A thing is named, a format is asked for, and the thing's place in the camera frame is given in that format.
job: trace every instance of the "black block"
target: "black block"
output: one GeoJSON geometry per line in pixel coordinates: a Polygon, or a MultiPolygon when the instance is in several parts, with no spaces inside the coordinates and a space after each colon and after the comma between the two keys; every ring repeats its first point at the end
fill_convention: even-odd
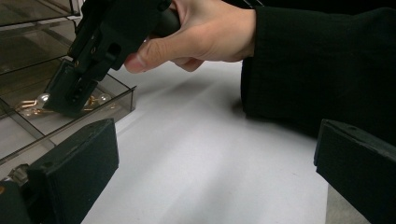
{"type": "Polygon", "coordinates": [[[113,119],[83,127],[27,171],[32,191],[49,201],[46,220],[78,224],[119,166],[113,119]]]}
{"type": "Polygon", "coordinates": [[[0,181],[0,223],[32,223],[21,196],[20,187],[11,181],[0,181]]]}
{"type": "Polygon", "coordinates": [[[317,172],[371,223],[396,223],[396,147],[333,120],[323,120],[317,172]]]}

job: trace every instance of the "black sleeve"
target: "black sleeve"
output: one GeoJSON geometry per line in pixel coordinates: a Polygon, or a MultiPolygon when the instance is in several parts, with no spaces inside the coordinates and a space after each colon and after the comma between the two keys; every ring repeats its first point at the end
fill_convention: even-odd
{"type": "Polygon", "coordinates": [[[357,15],[256,7],[256,46],[244,60],[241,94],[250,116],[322,119],[396,144],[396,10],[357,15]]]}

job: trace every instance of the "white table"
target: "white table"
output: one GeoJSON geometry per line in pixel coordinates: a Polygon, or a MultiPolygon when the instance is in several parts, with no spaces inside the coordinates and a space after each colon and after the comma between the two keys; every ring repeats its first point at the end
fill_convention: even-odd
{"type": "Polygon", "coordinates": [[[325,223],[316,139],[247,119],[240,70],[113,72],[137,85],[136,110],[116,124],[120,168],[83,223],[325,223]]]}

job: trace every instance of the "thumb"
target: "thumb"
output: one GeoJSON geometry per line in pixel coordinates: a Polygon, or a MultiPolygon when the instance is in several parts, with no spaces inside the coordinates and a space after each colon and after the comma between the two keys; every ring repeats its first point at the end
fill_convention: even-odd
{"type": "Polygon", "coordinates": [[[136,53],[125,60],[125,68],[131,73],[141,73],[155,68],[167,61],[180,58],[191,49],[178,35],[147,40],[136,53]]]}

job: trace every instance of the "hand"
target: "hand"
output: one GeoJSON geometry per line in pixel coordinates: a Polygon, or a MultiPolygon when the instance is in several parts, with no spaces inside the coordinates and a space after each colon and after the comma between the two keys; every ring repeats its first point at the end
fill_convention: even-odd
{"type": "Polygon", "coordinates": [[[194,71],[204,61],[238,62],[254,54],[256,15],[253,9],[221,0],[174,0],[180,30],[148,39],[124,65],[131,73],[145,72],[167,61],[194,71]]]}

